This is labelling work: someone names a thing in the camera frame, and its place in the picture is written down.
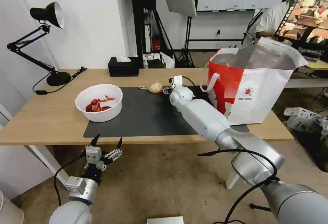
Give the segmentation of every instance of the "screen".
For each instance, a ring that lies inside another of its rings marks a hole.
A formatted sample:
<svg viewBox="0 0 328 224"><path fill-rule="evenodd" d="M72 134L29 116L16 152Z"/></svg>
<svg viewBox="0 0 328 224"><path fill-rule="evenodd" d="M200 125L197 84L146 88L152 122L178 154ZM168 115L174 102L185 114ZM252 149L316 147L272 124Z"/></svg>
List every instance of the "screen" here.
<svg viewBox="0 0 328 224"><path fill-rule="evenodd" d="M328 47L328 0L292 0L275 36Z"/></svg>

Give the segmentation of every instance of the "logo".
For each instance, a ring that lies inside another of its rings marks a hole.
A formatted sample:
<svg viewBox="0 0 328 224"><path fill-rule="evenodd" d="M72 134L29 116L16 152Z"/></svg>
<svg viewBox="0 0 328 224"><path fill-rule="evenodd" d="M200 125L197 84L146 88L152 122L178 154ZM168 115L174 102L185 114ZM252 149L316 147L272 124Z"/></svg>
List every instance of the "logo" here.
<svg viewBox="0 0 328 224"><path fill-rule="evenodd" d="M253 88L247 87L244 90L244 96L252 96Z"/></svg>

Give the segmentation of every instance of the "shopping bag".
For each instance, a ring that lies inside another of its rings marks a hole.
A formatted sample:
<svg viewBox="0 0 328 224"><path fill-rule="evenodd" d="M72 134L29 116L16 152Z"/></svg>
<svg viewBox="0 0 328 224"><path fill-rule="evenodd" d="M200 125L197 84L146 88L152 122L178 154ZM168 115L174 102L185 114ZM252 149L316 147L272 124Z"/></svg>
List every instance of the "shopping bag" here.
<svg viewBox="0 0 328 224"><path fill-rule="evenodd" d="M261 123L293 71L306 64L296 49L261 38L254 46L219 49L204 68L200 88L230 125Z"/></svg>

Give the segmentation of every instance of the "black tissue box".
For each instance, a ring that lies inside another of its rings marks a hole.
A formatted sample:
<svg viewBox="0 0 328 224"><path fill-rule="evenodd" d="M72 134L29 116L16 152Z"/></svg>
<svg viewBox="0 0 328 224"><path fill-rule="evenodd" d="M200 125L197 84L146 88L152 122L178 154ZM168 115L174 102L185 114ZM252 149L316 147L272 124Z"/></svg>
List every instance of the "black tissue box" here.
<svg viewBox="0 0 328 224"><path fill-rule="evenodd" d="M108 63L110 76L138 76L138 57L128 57L131 62L117 62L116 57L111 57Z"/></svg>

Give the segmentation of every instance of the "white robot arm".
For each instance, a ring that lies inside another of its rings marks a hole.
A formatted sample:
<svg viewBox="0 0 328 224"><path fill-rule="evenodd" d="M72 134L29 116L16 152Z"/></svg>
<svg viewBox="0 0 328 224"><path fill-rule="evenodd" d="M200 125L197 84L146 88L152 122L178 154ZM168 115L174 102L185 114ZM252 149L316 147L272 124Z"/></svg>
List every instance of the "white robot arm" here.
<svg viewBox="0 0 328 224"><path fill-rule="evenodd" d="M90 145L86 146L84 156L87 169L81 177L70 176L65 186L69 191L68 198L72 201L59 206L51 215L49 224L91 224L90 205L96 198L101 175L107 165L122 156L122 138L117 148L106 153L96 146L99 135Z"/></svg>
<svg viewBox="0 0 328 224"><path fill-rule="evenodd" d="M203 138L215 142L220 149L246 149L267 157L279 169L284 158L275 149L251 133L230 128L226 117L204 100L193 99L193 92L182 86L182 76L170 79L170 102L187 123ZM238 153L231 162L235 172L254 186L273 173L263 158ZM282 181L271 181L261 187L270 209L280 224L328 223L328 200L313 189Z"/></svg>

